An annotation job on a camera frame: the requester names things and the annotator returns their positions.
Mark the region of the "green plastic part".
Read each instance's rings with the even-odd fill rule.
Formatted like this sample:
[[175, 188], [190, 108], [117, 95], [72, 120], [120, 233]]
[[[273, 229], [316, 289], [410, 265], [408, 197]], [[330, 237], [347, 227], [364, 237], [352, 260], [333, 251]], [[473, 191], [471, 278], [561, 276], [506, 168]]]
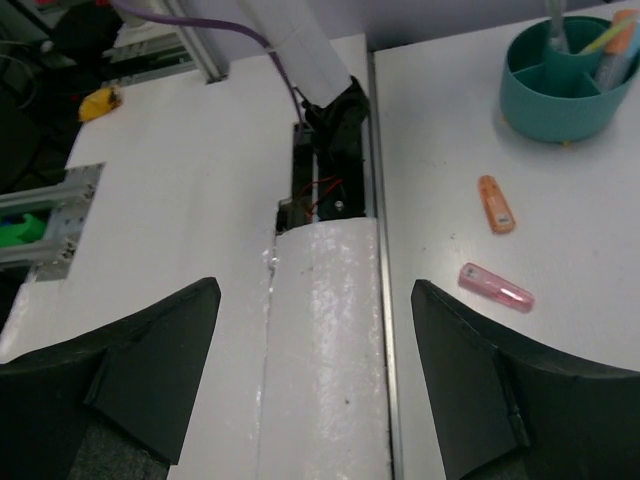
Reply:
[[0, 247], [29, 244], [43, 238], [46, 223], [31, 215], [7, 216], [1, 218]]

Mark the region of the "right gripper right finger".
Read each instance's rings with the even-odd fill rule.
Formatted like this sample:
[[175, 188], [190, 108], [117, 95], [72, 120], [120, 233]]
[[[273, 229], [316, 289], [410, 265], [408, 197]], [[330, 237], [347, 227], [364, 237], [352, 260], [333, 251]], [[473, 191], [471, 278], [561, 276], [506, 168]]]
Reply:
[[537, 342], [426, 280], [412, 315], [449, 479], [635, 479], [639, 375]]

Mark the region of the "orange tip highlighter body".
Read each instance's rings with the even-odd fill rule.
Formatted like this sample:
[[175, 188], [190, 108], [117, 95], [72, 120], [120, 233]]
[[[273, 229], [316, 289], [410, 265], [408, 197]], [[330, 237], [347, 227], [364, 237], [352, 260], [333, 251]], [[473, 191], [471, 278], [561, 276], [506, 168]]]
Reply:
[[621, 85], [639, 49], [639, 11], [619, 10], [614, 14], [615, 35], [607, 42], [594, 76], [598, 89], [610, 91]]

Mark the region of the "yellow clear pen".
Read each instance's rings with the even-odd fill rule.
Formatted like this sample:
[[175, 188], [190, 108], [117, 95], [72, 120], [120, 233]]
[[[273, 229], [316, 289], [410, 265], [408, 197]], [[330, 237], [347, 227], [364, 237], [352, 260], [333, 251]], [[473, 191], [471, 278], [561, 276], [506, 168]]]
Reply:
[[631, 45], [636, 23], [636, 16], [614, 21], [600, 36], [587, 44], [579, 54], [590, 54], [601, 48], [609, 49], [613, 53], [624, 53]]

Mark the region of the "yellow crumpled tape piece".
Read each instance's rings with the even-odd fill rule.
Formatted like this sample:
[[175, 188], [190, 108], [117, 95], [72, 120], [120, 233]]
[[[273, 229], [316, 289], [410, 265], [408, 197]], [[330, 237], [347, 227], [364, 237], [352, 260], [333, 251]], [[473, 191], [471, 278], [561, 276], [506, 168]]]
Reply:
[[78, 109], [79, 121], [90, 122], [115, 110], [122, 104], [118, 86], [104, 87], [83, 99]]

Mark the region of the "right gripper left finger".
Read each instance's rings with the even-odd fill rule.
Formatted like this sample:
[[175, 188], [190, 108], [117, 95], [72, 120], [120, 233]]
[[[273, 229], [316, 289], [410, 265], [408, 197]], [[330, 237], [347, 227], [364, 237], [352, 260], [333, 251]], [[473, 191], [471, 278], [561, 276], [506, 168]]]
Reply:
[[165, 479], [221, 300], [213, 277], [1, 367], [4, 479]]

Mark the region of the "teal round organizer container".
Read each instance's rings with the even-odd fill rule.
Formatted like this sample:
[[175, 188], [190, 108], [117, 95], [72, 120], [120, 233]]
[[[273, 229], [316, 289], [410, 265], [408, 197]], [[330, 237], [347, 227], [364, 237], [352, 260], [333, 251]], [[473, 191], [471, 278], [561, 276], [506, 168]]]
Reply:
[[639, 56], [635, 54], [620, 85], [606, 91], [596, 83], [604, 53], [597, 50], [582, 55], [580, 51], [610, 24], [598, 17], [567, 17], [568, 53], [551, 47], [548, 20], [513, 39], [503, 64], [499, 105], [514, 130], [540, 142], [567, 143], [607, 127], [639, 76]]

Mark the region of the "pink correction tape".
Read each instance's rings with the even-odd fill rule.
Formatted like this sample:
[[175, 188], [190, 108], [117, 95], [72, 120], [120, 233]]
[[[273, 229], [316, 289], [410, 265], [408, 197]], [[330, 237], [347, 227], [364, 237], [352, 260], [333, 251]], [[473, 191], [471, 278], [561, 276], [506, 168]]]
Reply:
[[521, 313], [529, 313], [534, 307], [535, 299], [530, 292], [473, 263], [462, 266], [458, 284]]

